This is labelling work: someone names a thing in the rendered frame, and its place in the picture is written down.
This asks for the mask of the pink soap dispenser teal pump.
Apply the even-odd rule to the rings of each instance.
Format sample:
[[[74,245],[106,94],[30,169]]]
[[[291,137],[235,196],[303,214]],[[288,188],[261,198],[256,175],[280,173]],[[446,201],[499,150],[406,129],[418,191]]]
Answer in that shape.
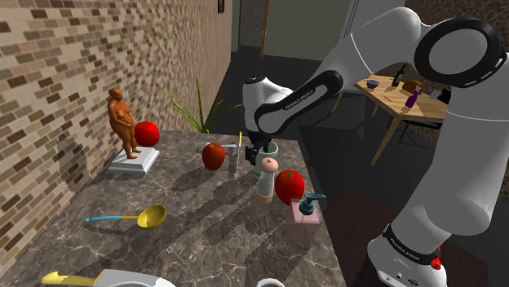
[[[314,201],[326,199],[326,195],[305,192],[303,199],[292,198],[290,201],[290,223],[318,225],[319,219],[315,211]]]

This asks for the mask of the brown figure on white base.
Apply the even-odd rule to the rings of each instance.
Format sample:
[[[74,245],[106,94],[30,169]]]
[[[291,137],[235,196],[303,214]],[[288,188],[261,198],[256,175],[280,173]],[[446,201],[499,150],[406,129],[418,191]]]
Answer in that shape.
[[[154,147],[141,147],[135,140],[136,122],[118,88],[108,91],[108,118],[112,130],[122,141],[122,150],[108,170],[120,174],[147,174],[159,155]]]

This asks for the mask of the clear pepper mill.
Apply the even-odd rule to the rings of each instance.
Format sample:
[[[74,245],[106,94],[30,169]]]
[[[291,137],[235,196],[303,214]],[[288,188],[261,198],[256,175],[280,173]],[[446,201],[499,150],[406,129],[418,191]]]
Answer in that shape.
[[[269,203],[272,201],[274,193],[274,178],[278,168],[278,162],[271,157],[265,157],[261,160],[260,176],[256,192],[257,200],[259,202]]]

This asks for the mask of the red tomato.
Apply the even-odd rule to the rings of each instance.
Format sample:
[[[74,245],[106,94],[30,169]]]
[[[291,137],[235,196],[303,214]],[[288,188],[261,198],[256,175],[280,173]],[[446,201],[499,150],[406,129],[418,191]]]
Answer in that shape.
[[[157,126],[150,121],[142,121],[135,126],[135,140],[141,147],[153,147],[160,139]]]
[[[274,181],[274,191],[286,205],[293,199],[301,199],[305,190],[302,175],[297,170],[283,170]]]

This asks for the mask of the red apple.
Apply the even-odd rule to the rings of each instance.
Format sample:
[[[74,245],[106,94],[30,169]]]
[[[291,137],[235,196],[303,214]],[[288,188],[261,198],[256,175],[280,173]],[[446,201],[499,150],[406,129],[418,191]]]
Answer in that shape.
[[[203,161],[204,167],[208,170],[219,169],[224,163],[225,159],[225,151],[223,146],[219,143],[207,144],[201,152],[201,159]]]

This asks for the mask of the grey metal utensil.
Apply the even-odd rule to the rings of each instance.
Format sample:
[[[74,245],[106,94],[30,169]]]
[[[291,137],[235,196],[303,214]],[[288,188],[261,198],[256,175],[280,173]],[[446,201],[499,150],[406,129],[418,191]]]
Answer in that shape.
[[[197,146],[196,148],[196,152],[197,153],[201,153],[202,150],[208,145],[210,144],[210,142],[206,142],[206,143],[203,143],[203,144],[200,144],[199,146]],[[239,145],[238,144],[234,144],[234,143],[231,143],[231,144],[222,144],[222,147],[223,148],[238,148]]]

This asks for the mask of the pale green cup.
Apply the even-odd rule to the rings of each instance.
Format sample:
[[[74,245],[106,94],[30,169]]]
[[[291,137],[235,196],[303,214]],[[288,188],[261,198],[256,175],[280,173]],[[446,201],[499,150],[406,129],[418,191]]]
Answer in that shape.
[[[257,175],[261,175],[261,161],[266,157],[274,159],[277,156],[278,147],[274,142],[269,142],[267,149],[261,147],[255,158],[254,172]]]

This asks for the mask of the wooden table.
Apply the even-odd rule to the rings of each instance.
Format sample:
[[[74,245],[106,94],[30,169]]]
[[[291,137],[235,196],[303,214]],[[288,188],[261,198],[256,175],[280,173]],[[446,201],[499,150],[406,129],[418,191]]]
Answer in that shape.
[[[369,75],[367,78],[353,84],[363,95],[374,102],[375,107],[372,116],[379,108],[392,116],[392,122],[387,133],[370,163],[372,166],[376,164],[401,121],[443,122],[445,118],[446,104],[431,99],[429,95],[423,92],[418,96],[414,106],[407,108],[405,102],[412,93],[402,90],[402,83],[398,87],[391,86],[391,83],[391,77]]]

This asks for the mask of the yellow handled white utensil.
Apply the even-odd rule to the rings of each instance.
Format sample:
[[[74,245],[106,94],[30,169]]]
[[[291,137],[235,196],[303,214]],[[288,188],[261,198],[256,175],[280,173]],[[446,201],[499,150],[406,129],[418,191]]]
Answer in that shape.
[[[71,285],[88,287],[176,287],[168,280],[144,273],[104,269],[97,277],[62,276],[51,272],[41,279],[44,285]]]

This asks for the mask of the green potted plant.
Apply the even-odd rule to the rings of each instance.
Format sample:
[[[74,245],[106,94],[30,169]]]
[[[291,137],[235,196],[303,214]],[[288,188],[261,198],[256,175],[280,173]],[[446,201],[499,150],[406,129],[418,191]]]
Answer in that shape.
[[[222,120],[224,117],[226,117],[233,110],[243,107],[243,104],[236,104],[236,105],[232,106],[230,109],[228,109],[225,113],[218,116],[214,120],[213,116],[217,112],[219,106],[224,102],[224,99],[215,100],[210,108],[209,113],[207,114],[207,116],[205,116],[205,114],[203,112],[203,104],[201,101],[201,87],[200,87],[198,78],[196,78],[196,88],[197,88],[197,102],[198,102],[197,116],[195,116],[189,108],[184,106],[184,104],[175,96],[175,94],[170,90],[169,87],[166,88],[172,96],[172,99],[166,105],[171,107],[180,116],[182,116],[185,120],[187,120],[192,125],[192,127],[196,130],[196,132],[209,134],[210,129],[213,128],[220,120]]]

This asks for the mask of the yellow handled knife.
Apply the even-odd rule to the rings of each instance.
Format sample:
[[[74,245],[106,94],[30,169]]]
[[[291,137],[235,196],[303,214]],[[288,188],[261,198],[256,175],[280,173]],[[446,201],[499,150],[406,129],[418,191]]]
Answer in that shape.
[[[234,174],[235,175],[237,174],[237,171],[238,171],[239,158],[240,158],[240,155],[241,155],[241,141],[242,141],[242,131],[239,132],[239,140],[238,140],[237,154],[236,154],[236,163],[235,163],[235,170],[234,170]]]

